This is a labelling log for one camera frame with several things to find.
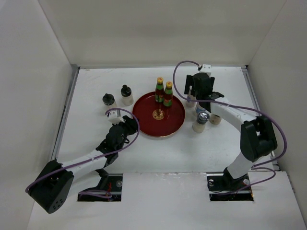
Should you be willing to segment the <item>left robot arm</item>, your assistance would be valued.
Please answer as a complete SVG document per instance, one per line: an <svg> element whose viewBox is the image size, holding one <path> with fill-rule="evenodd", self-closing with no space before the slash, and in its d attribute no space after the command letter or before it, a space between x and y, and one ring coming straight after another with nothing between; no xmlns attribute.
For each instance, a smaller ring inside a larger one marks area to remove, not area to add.
<svg viewBox="0 0 307 230"><path fill-rule="evenodd" d="M119 152L128 148L136 139L128 136L140 133L140 124L136 116L127 115L118 124L113 124L105 139L92 152L67 162L52 160L48 162L36 180L25 192L47 213L56 212L66 201L72 185L83 176L97 172L91 179L91 185L97 191L107 187L105 168L111 165Z"/></svg>

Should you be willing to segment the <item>sauce bottle yellow cap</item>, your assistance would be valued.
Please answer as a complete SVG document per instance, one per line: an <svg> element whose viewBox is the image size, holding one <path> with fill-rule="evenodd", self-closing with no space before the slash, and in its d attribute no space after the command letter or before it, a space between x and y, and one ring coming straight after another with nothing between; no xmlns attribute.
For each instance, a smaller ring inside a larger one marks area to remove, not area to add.
<svg viewBox="0 0 307 230"><path fill-rule="evenodd" d="M163 100L164 100L164 79L162 77L158 77L155 88L155 101L158 103L162 103Z"/></svg>
<svg viewBox="0 0 307 230"><path fill-rule="evenodd" d="M163 95L163 105L166 107L170 107L172 105L173 100L173 90L172 90L173 83L168 81L165 85L165 91Z"/></svg>

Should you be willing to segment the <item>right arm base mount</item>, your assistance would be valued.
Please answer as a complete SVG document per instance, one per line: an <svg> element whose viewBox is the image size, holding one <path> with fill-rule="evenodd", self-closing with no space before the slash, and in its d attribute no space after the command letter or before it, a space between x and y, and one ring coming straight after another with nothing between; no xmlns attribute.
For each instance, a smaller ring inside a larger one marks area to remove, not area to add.
<svg viewBox="0 0 307 230"><path fill-rule="evenodd" d="M239 179L235 179L227 184L222 173L207 174L207 187L210 201L254 201L253 193L249 185L249 176L245 174Z"/></svg>

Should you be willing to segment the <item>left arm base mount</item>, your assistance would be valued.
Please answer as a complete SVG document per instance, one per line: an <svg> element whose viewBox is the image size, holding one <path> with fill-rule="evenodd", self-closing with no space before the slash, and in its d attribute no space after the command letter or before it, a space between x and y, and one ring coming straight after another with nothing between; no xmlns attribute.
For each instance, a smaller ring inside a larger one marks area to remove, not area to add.
<svg viewBox="0 0 307 230"><path fill-rule="evenodd" d="M123 174L109 174L104 169L90 173L97 183L78 194L78 202L120 202L122 198Z"/></svg>

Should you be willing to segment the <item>blue label jar silver lid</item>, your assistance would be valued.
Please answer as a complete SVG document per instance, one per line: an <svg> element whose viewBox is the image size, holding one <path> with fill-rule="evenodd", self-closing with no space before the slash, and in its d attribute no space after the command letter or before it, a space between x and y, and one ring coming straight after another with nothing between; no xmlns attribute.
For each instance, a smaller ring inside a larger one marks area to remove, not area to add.
<svg viewBox="0 0 307 230"><path fill-rule="evenodd" d="M197 102L196 97L192 95L192 87L189 87L189 92L187 94L186 106L190 108L195 108Z"/></svg>

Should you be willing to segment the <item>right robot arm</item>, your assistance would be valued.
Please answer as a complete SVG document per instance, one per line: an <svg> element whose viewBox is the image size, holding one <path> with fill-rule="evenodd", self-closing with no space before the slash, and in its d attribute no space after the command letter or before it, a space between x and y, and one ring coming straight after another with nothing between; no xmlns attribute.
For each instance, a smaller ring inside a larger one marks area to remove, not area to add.
<svg viewBox="0 0 307 230"><path fill-rule="evenodd" d="M240 132L240 153L218 179L222 190L234 190L254 163L277 148L277 140L268 117L255 116L231 105L223 94L213 91L213 85L214 78L205 72L187 75L184 93L195 97L202 108Z"/></svg>

